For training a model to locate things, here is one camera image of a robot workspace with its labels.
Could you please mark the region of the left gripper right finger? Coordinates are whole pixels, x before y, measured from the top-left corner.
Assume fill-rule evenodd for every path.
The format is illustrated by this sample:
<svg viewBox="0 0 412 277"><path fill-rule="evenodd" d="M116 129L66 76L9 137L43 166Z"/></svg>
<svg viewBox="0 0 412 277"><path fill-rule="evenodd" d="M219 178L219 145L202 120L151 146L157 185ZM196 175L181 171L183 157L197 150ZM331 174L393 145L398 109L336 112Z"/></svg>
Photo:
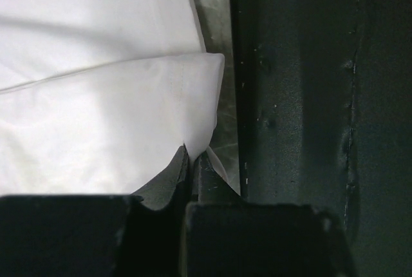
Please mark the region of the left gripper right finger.
<svg viewBox="0 0 412 277"><path fill-rule="evenodd" d="M310 205L244 201L208 155L194 164L183 228L184 276L355 276L339 220Z"/></svg>

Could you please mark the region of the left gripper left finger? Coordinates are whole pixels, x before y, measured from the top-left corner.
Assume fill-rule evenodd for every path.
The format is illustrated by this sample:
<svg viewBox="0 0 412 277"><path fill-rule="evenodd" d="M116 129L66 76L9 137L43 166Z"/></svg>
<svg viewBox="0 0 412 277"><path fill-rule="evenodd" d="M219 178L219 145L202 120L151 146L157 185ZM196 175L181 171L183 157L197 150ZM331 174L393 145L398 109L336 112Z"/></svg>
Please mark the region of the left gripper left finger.
<svg viewBox="0 0 412 277"><path fill-rule="evenodd" d="M1 197L2 276L178 276L185 147L130 195Z"/></svg>

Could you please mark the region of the white Coca-Cola t-shirt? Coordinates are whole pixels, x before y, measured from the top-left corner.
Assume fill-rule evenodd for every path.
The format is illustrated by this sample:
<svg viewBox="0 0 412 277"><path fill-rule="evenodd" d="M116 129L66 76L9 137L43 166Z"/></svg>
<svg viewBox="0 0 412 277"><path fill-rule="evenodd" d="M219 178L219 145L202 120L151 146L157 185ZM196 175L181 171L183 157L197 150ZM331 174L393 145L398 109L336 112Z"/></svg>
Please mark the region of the white Coca-Cola t-shirt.
<svg viewBox="0 0 412 277"><path fill-rule="evenodd" d="M194 0L1 0L1 194L128 194L194 162L224 64Z"/></svg>

